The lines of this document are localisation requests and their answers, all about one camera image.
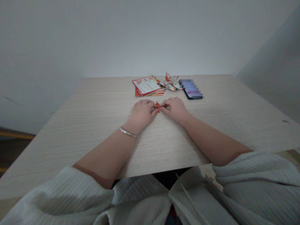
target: person's right hand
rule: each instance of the person's right hand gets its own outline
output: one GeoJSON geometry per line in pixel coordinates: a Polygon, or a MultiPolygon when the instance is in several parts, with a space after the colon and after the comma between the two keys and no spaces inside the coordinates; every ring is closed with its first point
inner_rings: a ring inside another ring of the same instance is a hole
{"type": "Polygon", "coordinates": [[[165,100],[159,108],[162,112],[167,114],[170,118],[175,120],[177,123],[184,125],[184,122],[188,120],[191,116],[188,110],[185,108],[183,101],[178,98],[169,98],[165,100]]]}

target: person's left hand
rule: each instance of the person's left hand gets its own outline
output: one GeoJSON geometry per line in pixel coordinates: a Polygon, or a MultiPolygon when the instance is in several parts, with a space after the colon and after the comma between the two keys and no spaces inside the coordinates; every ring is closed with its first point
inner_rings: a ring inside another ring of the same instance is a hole
{"type": "Polygon", "coordinates": [[[130,119],[122,126],[128,132],[138,135],[155,117],[157,109],[150,113],[151,108],[156,104],[151,100],[140,100],[135,103],[130,119]]]}

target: black phone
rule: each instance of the black phone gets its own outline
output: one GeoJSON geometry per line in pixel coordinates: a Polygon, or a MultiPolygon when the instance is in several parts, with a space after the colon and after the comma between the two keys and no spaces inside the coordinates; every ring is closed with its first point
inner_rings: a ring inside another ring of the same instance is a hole
{"type": "Polygon", "coordinates": [[[199,91],[199,88],[197,85],[195,85],[195,82],[193,80],[189,79],[182,79],[179,80],[180,87],[183,89],[185,95],[187,96],[188,100],[193,99],[203,99],[204,96],[199,91]]]}

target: white wall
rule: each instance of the white wall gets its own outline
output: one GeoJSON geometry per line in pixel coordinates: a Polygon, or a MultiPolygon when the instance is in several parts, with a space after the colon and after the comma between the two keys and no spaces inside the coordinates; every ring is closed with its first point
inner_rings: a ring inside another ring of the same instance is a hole
{"type": "Polygon", "coordinates": [[[237,79],[300,124],[300,6],[237,79]]]}
{"type": "Polygon", "coordinates": [[[83,77],[237,74],[299,0],[0,1],[0,126],[37,133],[83,77]]]}

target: forearm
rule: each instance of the forearm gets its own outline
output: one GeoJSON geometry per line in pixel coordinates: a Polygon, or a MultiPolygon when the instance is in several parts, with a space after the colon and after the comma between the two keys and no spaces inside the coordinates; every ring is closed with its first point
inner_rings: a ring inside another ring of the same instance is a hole
{"type": "MultiPolygon", "coordinates": [[[[122,128],[132,133],[139,133],[128,123],[124,124],[122,128]]],[[[73,167],[92,176],[102,187],[110,189],[134,143],[134,137],[116,130],[73,167]]]]}
{"type": "Polygon", "coordinates": [[[194,116],[188,117],[182,125],[201,151],[216,166],[224,166],[240,154],[252,151],[194,116]]]}

